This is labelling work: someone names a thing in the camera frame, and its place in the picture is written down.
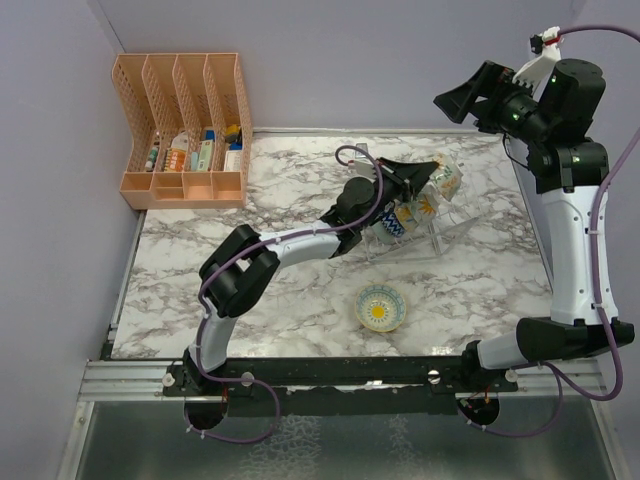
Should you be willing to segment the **red patterned bowl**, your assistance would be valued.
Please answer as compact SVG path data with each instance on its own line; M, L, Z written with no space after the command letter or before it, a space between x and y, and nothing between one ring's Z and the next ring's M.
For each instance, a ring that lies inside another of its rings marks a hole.
M384 229L394 238L400 238L416 228L415 219L406 207L386 211L381 219Z

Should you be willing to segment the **yellow leaf patterned bowl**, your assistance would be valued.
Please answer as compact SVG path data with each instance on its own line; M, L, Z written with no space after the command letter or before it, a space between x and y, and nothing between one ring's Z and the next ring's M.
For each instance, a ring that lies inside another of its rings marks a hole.
M451 156L438 153L432 155L429 160L435 162L437 168L430 175L424 191L430 194L437 193L451 202L462 185L463 173Z

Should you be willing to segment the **blue orange floral bowl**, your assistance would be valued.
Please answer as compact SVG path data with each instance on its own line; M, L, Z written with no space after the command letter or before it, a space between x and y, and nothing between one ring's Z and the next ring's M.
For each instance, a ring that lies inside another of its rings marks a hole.
M431 218L432 209L426 201L401 203L395 206L394 214L407 231L414 231L422 223Z

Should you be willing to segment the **teal ceramic bowl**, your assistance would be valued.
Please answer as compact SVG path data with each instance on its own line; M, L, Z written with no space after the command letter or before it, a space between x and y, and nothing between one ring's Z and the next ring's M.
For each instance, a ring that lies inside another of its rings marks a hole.
M381 220L371 226L372 232L383 244L394 244L405 233L404 228L395 221Z

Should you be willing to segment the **yellow blue rimmed bowl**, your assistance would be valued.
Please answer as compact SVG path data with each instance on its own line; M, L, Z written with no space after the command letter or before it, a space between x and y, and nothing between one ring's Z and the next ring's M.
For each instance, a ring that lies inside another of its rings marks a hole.
M404 323L407 304L401 293L390 285L370 284L357 293L354 312L365 328L376 333L389 333Z

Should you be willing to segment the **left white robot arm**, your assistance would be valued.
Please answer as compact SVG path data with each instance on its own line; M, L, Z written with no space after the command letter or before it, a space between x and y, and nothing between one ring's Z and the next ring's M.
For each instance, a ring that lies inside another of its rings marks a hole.
M184 354L186 382L195 392L214 392L227 360L228 345L239 317L260 300L275 274L311 260L349 253L362 231L379 223L393 203L414 200L439 168L435 161L400 163L370 158L344 185L329 210L306 227L259 233L236 227L199 271L198 300L204 308L195 340Z

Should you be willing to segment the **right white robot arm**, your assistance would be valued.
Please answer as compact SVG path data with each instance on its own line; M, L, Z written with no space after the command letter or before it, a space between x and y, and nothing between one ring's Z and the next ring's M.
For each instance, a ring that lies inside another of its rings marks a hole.
M607 289L608 154L587 135L606 89L603 72L588 61L565 59L546 77L541 96L534 97L533 87L513 70L486 61L468 81L434 100L455 123L473 116L479 131L525 144L551 241L549 316L522 318L511 333L469 343L459 378L472 391L491 384L496 371L616 352L635 337Z

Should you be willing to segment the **white flat packet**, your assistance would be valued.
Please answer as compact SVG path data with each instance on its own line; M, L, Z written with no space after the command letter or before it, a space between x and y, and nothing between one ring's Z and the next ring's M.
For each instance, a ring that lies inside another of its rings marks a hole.
M239 172L242 169L243 151L228 150L225 154L224 170L227 172Z

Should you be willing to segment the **yellow black toy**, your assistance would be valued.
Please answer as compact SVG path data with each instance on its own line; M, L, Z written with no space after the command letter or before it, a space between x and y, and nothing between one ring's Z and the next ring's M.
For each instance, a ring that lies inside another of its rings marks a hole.
M229 125L225 130L225 142L228 144L238 144L242 143L242 128L239 124Z

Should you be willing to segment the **teal white box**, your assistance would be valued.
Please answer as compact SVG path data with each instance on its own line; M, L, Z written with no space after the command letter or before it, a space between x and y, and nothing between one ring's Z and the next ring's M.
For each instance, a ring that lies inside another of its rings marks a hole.
M207 172L212 164L214 149L214 140L201 141L198 150L191 154L191 171Z

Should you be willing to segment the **peach plastic desk organizer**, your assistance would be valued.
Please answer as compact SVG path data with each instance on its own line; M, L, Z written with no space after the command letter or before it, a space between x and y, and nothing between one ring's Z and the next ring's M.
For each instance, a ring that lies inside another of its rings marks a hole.
M241 60L236 53L120 54L112 69L131 136L132 149L120 193L138 211L231 209L246 204L253 124ZM225 142L229 125L242 128L242 143ZM184 171L164 172L171 140L185 130L189 146ZM214 140L207 172L191 171L191 154ZM144 165L160 142L153 172ZM242 150L239 172L224 170L228 150Z

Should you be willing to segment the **orange white box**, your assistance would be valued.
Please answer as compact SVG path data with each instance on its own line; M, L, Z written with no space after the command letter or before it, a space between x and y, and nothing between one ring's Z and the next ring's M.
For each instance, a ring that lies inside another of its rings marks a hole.
M169 144L165 157L164 172L180 173L184 171L188 146L189 136L183 130Z

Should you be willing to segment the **small bottles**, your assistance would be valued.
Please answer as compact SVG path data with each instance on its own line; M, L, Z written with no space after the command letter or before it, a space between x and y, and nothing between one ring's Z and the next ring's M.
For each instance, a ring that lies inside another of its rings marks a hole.
M160 142L154 141L149 152L147 154L146 162L144 165L144 169L146 172L153 172L155 168L155 164L159 155L160 150Z

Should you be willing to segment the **black mounting base rail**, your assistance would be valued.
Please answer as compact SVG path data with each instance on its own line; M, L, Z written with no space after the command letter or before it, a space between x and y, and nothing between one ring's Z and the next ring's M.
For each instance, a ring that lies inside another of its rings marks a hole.
M218 401L233 416L428 413L453 415L456 399L516 391L501 370L469 376L458 356L230 358L203 376L184 358L163 394L189 405Z

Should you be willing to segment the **aluminium frame rail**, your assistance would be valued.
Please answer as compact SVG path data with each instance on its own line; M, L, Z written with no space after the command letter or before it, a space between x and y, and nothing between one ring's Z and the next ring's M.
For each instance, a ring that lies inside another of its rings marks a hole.
M84 402L168 400L163 394L163 377L168 368L181 365L180 360L90 361L85 366L78 399ZM595 360L562 363L559 369L584 390L597 394L604 391L605 380ZM514 385L514 391L494 386L489 395L508 398L557 394L554 374L545 367L518 371Z

